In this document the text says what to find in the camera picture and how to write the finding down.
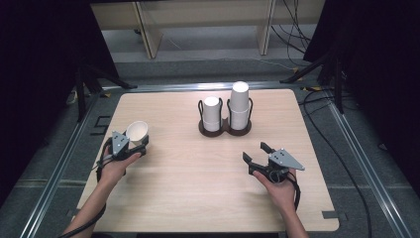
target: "white paper cup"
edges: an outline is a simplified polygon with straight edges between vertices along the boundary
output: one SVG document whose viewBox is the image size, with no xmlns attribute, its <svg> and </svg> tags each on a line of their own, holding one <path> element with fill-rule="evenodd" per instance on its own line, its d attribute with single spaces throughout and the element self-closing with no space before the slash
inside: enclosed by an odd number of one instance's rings
<svg viewBox="0 0 420 238">
<path fill-rule="evenodd" d="M 220 109 L 222 104 L 220 99 L 215 96 L 209 96 L 203 103 L 203 121 L 208 123 L 219 123 L 221 119 Z"/>
<path fill-rule="evenodd" d="M 250 87 L 246 82 L 237 81 L 234 83 L 229 104 L 231 110 L 243 112 L 249 109 L 249 91 Z"/>
<path fill-rule="evenodd" d="M 144 121 L 136 121 L 127 128 L 126 136 L 130 139 L 131 142 L 133 142 L 133 144 L 140 146 L 148 133 L 148 123 Z"/>
<path fill-rule="evenodd" d="M 231 118 L 228 118 L 228 123 L 234 130 L 243 130 L 248 125 L 248 119 L 250 115 L 250 109 L 247 109 L 243 112 L 236 112 L 231 110 L 232 113 L 232 122 Z"/>
<path fill-rule="evenodd" d="M 214 123 L 214 122 L 209 123 L 209 122 L 203 121 L 204 129 L 206 129 L 209 132 L 219 131 L 220 128 L 222 127 L 222 125 L 223 125 L 223 121 L 216 122 L 216 123 Z"/>
</svg>

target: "wire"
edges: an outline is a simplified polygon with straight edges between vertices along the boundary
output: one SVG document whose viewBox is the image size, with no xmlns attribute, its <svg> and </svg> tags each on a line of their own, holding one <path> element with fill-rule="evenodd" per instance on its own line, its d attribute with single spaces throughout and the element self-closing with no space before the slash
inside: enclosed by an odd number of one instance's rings
<svg viewBox="0 0 420 238">
<path fill-rule="evenodd" d="M 99 213 L 93 217 L 90 221 L 88 221 L 86 224 L 72 230 L 69 231 L 68 233 L 62 234 L 60 236 L 58 236 L 58 238 L 69 238 L 74 236 L 75 234 L 78 234 L 84 230 L 86 230 L 87 228 L 89 228 L 90 226 L 92 226 L 93 224 L 95 224 L 101 217 L 102 215 L 105 213 L 106 210 L 106 204 L 102 207 L 102 209 L 99 211 Z"/>
<path fill-rule="evenodd" d="M 324 90 L 316 90 L 316 91 L 312 91 L 312 92 L 319 92 L 319 91 L 325 91 L 325 89 Z M 298 102 L 298 105 L 299 106 L 301 106 L 301 105 L 303 105 L 303 104 L 305 104 L 305 103 L 310 103 L 310 102 L 317 102 L 317 101 L 321 101 L 321 100 L 325 100 L 325 99 L 332 99 L 332 98 L 334 98 L 334 96 L 325 96 L 325 97 L 319 97 L 319 98 L 316 98 L 316 99 L 312 99 L 312 100 L 309 100 L 309 101 L 303 101 L 303 102 Z"/>
<path fill-rule="evenodd" d="M 325 107 L 328 107 L 330 104 L 331 104 L 331 102 L 329 102 L 328 104 L 323 105 L 322 107 L 319 107 L 319 108 L 311 111 L 309 114 L 303 115 L 303 117 L 310 116 L 310 115 L 314 114 L 315 112 L 317 112 L 317 111 L 319 111 L 319 110 L 321 110 L 321 109 L 323 109 Z"/>
<path fill-rule="evenodd" d="M 306 104 L 307 99 L 309 98 L 310 95 L 312 95 L 315 92 L 319 92 L 319 91 L 312 91 L 310 93 L 308 93 L 308 95 L 305 96 L 304 100 L 303 100 L 303 109 L 306 113 L 306 115 L 308 116 L 308 119 L 310 120 L 310 122 L 312 123 L 312 125 L 314 126 L 315 130 L 320 134 L 320 136 L 324 139 L 324 141 L 330 146 L 330 148 L 333 150 L 334 154 L 337 156 L 337 158 L 339 159 L 340 163 L 343 165 L 343 168 L 345 169 L 346 173 L 349 175 L 350 180 L 352 181 L 352 184 L 354 185 L 355 189 L 357 190 L 359 196 L 361 197 L 362 203 L 364 204 L 365 207 L 365 211 L 367 213 L 367 232 L 368 232 L 368 237 L 371 237 L 371 222 L 370 222 L 370 213 L 368 210 L 368 204 L 365 200 L 364 195 L 362 194 L 361 190 L 359 189 L 355 179 L 353 178 L 351 172 L 349 171 L 349 169 L 346 166 L 346 163 L 344 162 L 343 158 L 340 156 L 340 154 L 337 152 L 337 150 L 333 147 L 333 145 L 331 144 L 331 142 L 324 136 L 324 134 L 322 134 L 322 132 L 320 131 L 320 129 L 316 126 L 315 122 L 312 120 L 312 117 L 310 116 L 310 113 L 308 113 L 307 108 L 306 108 Z"/>
<path fill-rule="evenodd" d="M 282 42 L 284 42 L 288 47 L 293 47 L 295 50 L 305 54 L 304 51 L 300 50 L 298 47 L 296 47 L 295 45 L 293 45 L 291 42 L 288 42 L 287 40 L 285 40 L 276 30 L 273 26 L 271 26 L 271 29 L 275 32 L 275 34 L 281 39 Z"/>
<path fill-rule="evenodd" d="M 98 161 L 97 163 L 96 163 L 96 166 L 94 167 L 94 168 L 92 168 L 92 171 L 93 170 L 95 170 L 96 168 L 104 168 L 106 165 L 108 165 L 109 163 L 111 163 L 111 162 L 113 162 L 114 161 L 114 159 L 106 159 L 106 160 L 109 160 L 107 163 L 105 163 L 105 164 L 103 164 L 102 162 L 103 162 L 103 160 L 101 160 L 101 161 Z"/>
<path fill-rule="evenodd" d="M 290 33 L 287 33 L 286 31 L 284 31 L 284 29 L 281 27 L 281 26 L 279 26 L 280 27 L 280 29 L 284 32 L 284 33 L 286 33 L 286 34 L 288 34 L 288 39 L 287 40 L 285 40 L 283 37 L 281 37 L 280 36 L 280 34 L 275 30 L 275 28 L 273 27 L 273 26 L 271 26 L 271 28 L 272 28 L 272 30 L 275 32 L 275 34 L 287 45 L 287 57 L 288 57 L 288 59 L 292 62 L 292 63 L 294 63 L 294 64 L 296 64 L 296 65 L 298 65 L 298 66 L 308 66 L 308 65 L 303 65 L 303 64 L 300 64 L 300 63 L 297 63 L 297 62 L 295 62 L 293 59 L 291 59 L 291 57 L 290 57 L 290 51 L 289 51 L 289 47 L 292 47 L 292 48 L 294 48 L 295 50 L 297 50 L 297 51 L 299 51 L 299 52 L 301 52 L 301 53 L 303 53 L 303 54 L 305 54 L 305 52 L 306 52 L 306 48 L 307 48 L 307 46 L 309 45 L 309 42 L 308 41 L 310 41 L 310 39 L 309 38 L 307 38 L 303 33 L 302 33 L 302 31 L 300 30 L 300 27 L 299 27 L 299 23 L 298 23 L 298 17 L 297 17 L 297 10 L 298 10 L 298 6 L 299 6 L 299 1 L 298 0 L 294 0 L 294 14 L 291 12 L 291 10 L 290 10 L 290 8 L 289 8 L 289 6 L 287 5 L 287 3 L 286 3 L 286 1 L 285 0 L 283 0 L 283 3 L 284 3 L 284 6 L 286 7 L 286 9 L 287 9 L 287 11 L 288 11 L 288 13 L 289 13 L 289 15 L 290 15 L 290 18 L 291 18 L 291 20 L 292 20 L 292 22 L 293 22 L 293 24 L 292 24 L 292 27 L 291 27 L 291 30 L 290 30 Z M 296 31 L 299 33 L 299 36 L 296 36 L 296 35 L 293 35 L 293 30 L 294 29 L 296 29 Z M 301 44 L 302 44 L 302 47 L 305 49 L 305 51 L 302 51 L 302 50 L 300 50 L 298 47 L 296 47 L 296 46 L 294 46 L 291 42 L 290 42 L 290 40 L 291 40 L 291 37 L 295 37 L 295 38 L 298 38 L 298 39 L 300 39 L 300 42 L 301 42 Z"/>
</svg>

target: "metal rail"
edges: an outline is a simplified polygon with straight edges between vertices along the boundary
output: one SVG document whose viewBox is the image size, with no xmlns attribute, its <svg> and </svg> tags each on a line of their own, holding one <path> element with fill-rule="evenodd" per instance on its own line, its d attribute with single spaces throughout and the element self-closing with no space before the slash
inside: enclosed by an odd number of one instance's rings
<svg viewBox="0 0 420 238">
<path fill-rule="evenodd" d="M 55 169 L 52 172 L 52 176 L 49 179 L 47 185 L 44 187 L 43 193 L 39 198 L 37 204 L 31 212 L 30 218 L 22 232 L 21 238 L 32 238 L 35 237 L 38 228 L 40 227 L 41 222 L 47 212 L 47 209 L 50 206 L 53 196 L 56 192 L 56 189 L 59 185 L 60 179 L 65 171 L 65 168 L 68 164 L 69 158 L 71 157 L 74 147 L 77 144 L 77 141 L 80 138 L 82 129 L 84 128 L 88 115 L 91 112 L 91 109 L 95 102 L 97 101 L 99 95 L 92 96 L 92 99 L 88 105 L 85 117 L 76 124 L 70 139 L 65 146 L 61 157 L 58 160 L 58 163 L 55 166 Z"/>
<path fill-rule="evenodd" d="M 325 93 L 327 94 L 327 96 L 333 96 L 332 93 L 328 90 Z M 365 178 L 367 179 L 367 183 L 370 185 L 370 188 L 374 196 L 376 197 L 377 202 L 382 208 L 383 213 L 385 214 L 395 235 L 401 238 L 413 237 L 405 221 L 401 217 L 397 205 L 395 204 L 392 197 L 389 195 L 388 191 L 383 185 L 383 182 L 377 175 L 373 165 L 370 163 L 369 158 L 366 155 L 364 149 L 359 143 L 358 138 L 356 137 L 355 133 L 350 127 L 346 116 L 341 114 L 333 103 L 330 104 L 330 109 L 333 112 L 333 115 L 336 118 L 336 121 L 343 132 L 343 135 L 349 143 L 352 152 L 355 155 L 355 158 L 362 172 L 364 173 Z"/>
<path fill-rule="evenodd" d="M 139 85 L 133 89 L 123 89 L 120 86 L 103 87 L 107 91 L 115 92 L 167 92 L 167 91 L 212 91 L 232 89 L 234 82 L 185 83 L 167 85 Z M 247 81 L 252 89 L 278 89 L 307 86 L 304 83 L 278 83 L 277 81 Z"/>
</svg>

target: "gray floor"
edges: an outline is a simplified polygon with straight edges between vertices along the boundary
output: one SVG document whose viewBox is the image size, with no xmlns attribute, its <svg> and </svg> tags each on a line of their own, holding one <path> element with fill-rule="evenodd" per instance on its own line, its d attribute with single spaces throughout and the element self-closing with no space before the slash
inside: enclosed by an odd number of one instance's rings
<svg viewBox="0 0 420 238">
<path fill-rule="evenodd" d="M 315 26 L 302 26 L 302 31 L 311 37 Z M 101 80 L 110 96 L 90 95 L 86 100 L 91 108 L 81 132 L 74 142 L 60 183 L 47 204 L 42 222 L 36 228 L 35 237 L 55 237 L 71 219 L 74 208 L 90 174 L 103 140 L 103 127 L 95 127 L 99 117 L 112 116 L 119 97 L 127 92 L 217 89 L 238 80 L 250 83 L 252 88 L 290 88 L 302 102 L 307 90 L 303 87 L 316 86 L 319 69 L 293 84 L 280 84 L 280 79 L 292 76 L 294 62 L 303 62 L 302 54 L 288 50 L 275 34 L 271 34 L 267 56 L 260 56 L 253 27 L 172 29 L 164 31 L 156 59 L 148 59 L 141 37 L 133 31 L 108 31 L 104 37 L 121 77 L 138 86 L 135 90 L 123 90 L 107 80 Z M 301 47 L 299 41 L 293 44 Z M 420 237 L 420 200 L 399 170 L 392 157 L 378 147 L 380 139 L 373 131 L 363 111 L 358 108 L 351 93 L 345 92 L 344 110 L 353 132 L 362 145 L 374 172 L 380 178 L 385 190 L 399 211 L 400 219 L 407 226 L 412 237 Z M 311 98 L 324 97 L 324 92 L 314 93 Z M 384 210 L 368 179 L 355 159 L 354 153 L 337 123 L 329 100 L 306 104 L 310 115 L 301 106 L 302 115 L 318 157 L 322 173 L 340 217 L 340 228 L 331 233 L 310 232 L 311 237 L 368 237 L 367 211 L 361 195 L 355 189 L 350 176 L 356 181 L 366 200 L 371 219 L 372 237 L 399 237 L 392 228 L 392 218 Z M 340 156 L 315 130 L 310 118 L 320 129 Z M 54 168 L 60 162 L 67 144 L 73 138 L 77 106 L 69 104 L 46 138 L 47 144 L 33 157 L 14 190 L 0 210 L 0 237 L 20 237 L 30 215 L 49 180 Z M 106 125 L 109 118 L 102 118 L 99 125 Z M 136 234 L 113 234 L 115 237 L 136 237 Z M 138 237 L 162 237 L 159 234 L 141 234 Z M 241 237 L 268 237 L 268 234 L 237 234 Z"/>
</svg>

